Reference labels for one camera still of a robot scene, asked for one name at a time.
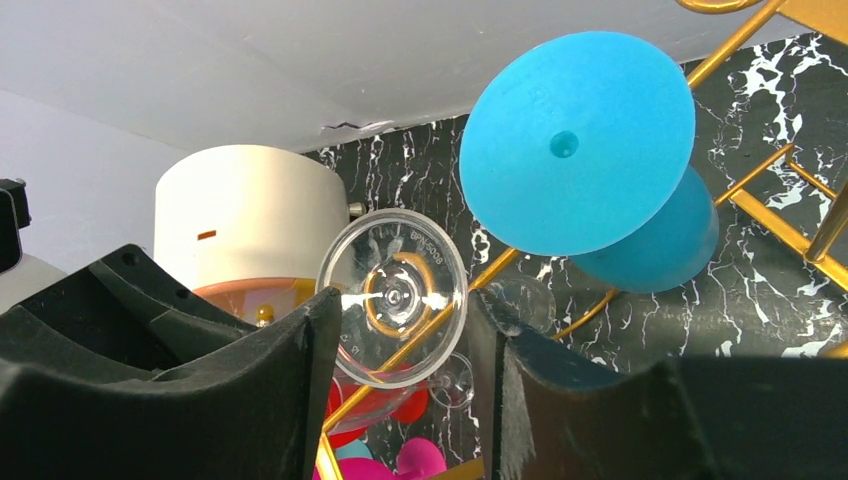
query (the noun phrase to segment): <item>dimple on blue disc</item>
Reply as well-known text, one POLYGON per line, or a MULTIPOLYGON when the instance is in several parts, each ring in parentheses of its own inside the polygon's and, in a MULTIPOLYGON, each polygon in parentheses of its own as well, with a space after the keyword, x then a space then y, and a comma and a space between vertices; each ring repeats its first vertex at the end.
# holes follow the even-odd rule
POLYGON ((468 207, 523 252, 607 247, 671 197, 695 141, 686 78, 630 35, 567 35, 525 53, 486 87, 465 127, 468 207))

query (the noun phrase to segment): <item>marble surface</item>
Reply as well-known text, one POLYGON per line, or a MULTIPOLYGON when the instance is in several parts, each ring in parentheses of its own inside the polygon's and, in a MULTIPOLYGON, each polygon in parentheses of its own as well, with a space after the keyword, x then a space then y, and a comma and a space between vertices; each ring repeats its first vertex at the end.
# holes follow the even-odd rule
MULTIPOLYGON (((693 65, 684 68, 689 71, 693 65)), ((799 163, 831 188, 846 180, 844 46, 803 35, 740 51, 695 96, 698 130, 692 165, 713 195, 789 141, 798 145, 799 163)), ((465 120, 434 122, 310 156, 342 176, 350 201, 362 201, 369 210, 408 208, 434 219, 451 235, 473 277, 505 246, 475 221, 463 201, 457 156, 465 120)), ((808 235, 830 203, 780 164, 748 190, 808 235)), ((737 207, 726 204, 719 215, 719 247, 701 274, 661 294, 619 296, 564 343, 601 365, 629 372, 675 355, 814 356, 842 341, 848 295, 737 207)), ((845 241, 833 252, 848 261, 845 241)), ((582 316, 606 291, 567 258, 523 256, 510 268, 553 291, 560 328, 582 316)), ((394 465, 404 439, 423 436, 443 448, 449 465, 456 465, 479 453, 476 424, 469 409, 431 407, 414 425, 387 421, 372 427, 367 443, 377 458, 394 465)))

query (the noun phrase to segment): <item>black object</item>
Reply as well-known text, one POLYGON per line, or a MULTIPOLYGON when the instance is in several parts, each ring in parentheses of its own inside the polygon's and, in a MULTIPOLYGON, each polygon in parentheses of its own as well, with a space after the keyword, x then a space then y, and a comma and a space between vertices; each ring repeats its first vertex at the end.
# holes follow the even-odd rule
POLYGON ((848 363, 669 359, 620 376, 485 291, 468 334, 486 478, 848 478, 848 363))
POLYGON ((0 315, 0 464, 10 478, 311 478, 340 321, 327 289, 257 330, 118 249, 0 315))
POLYGON ((25 185, 0 178, 0 275, 14 268, 23 258, 18 230, 29 223, 25 185))

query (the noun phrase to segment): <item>gold metal rack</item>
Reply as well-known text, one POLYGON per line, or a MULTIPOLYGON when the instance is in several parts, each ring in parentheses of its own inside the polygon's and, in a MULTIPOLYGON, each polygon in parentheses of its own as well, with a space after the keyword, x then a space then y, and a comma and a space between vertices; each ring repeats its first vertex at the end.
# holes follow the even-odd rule
MULTIPOLYGON (((723 14, 752 7, 756 4, 763 3, 763 0, 677 0, 677 2, 683 7, 695 12, 723 14)), ((765 0, 764 3, 739 30, 731 35, 712 55, 707 57, 689 74, 687 81, 692 90, 700 86, 730 55, 739 50, 763 25, 778 14, 848 45, 848 2, 842 0, 765 0)), ((846 270, 844 265, 827 254, 843 228, 848 224, 848 186, 843 187, 837 194, 815 178, 813 174, 798 165, 793 159, 793 153, 793 144, 784 145, 742 180, 733 185, 728 191, 716 198, 715 204, 718 206, 727 200, 732 201, 774 233, 775 236, 801 255, 806 261, 810 262, 819 271, 832 279, 834 283, 848 290, 848 270, 846 270), (824 221, 812 240, 807 239, 797 229, 789 225, 779 215, 769 210, 768 207, 744 189, 754 177, 762 173, 780 158, 784 158, 789 168, 833 200, 830 211, 825 216, 824 221)), ((475 290, 486 286, 507 265, 512 263, 518 255, 519 252, 517 250, 508 248, 471 283, 469 289, 475 290)), ((604 298, 592 307, 586 315, 569 325, 568 328, 554 335, 553 338, 557 340, 561 339, 587 323, 606 307, 615 298, 617 293, 615 289, 609 290, 604 298)), ((380 370, 388 371, 400 364, 404 358, 432 335, 450 317, 451 310, 452 307, 449 307, 431 319, 380 370)), ((831 357, 848 357, 848 344, 840 345, 827 352, 826 355, 831 357)), ((332 448, 330 448, 327 432, 331 431, 371 390, 372 387, 363 385, 324 421, 318 462, 316 462, 323 480, 342 479, 332 448)), ((482 462, 471 461, 445 472, 440 478, 471 480, 481 478, 482 476, 482 462)))

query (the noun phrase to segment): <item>white cylinder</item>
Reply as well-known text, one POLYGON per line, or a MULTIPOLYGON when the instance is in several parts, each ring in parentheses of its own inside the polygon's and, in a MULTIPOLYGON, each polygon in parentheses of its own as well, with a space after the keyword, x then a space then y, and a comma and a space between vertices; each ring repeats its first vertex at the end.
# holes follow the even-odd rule
POLYGON ((65 272, 36 257, 24 254, 21 261, 0 273, 0 313, 65 278, 65 272))
POLYGON ((315 279, 350 218, 344 183, 272 147, 190 155, 156 185, 153 257, 191 290, 248 279, 315 279))

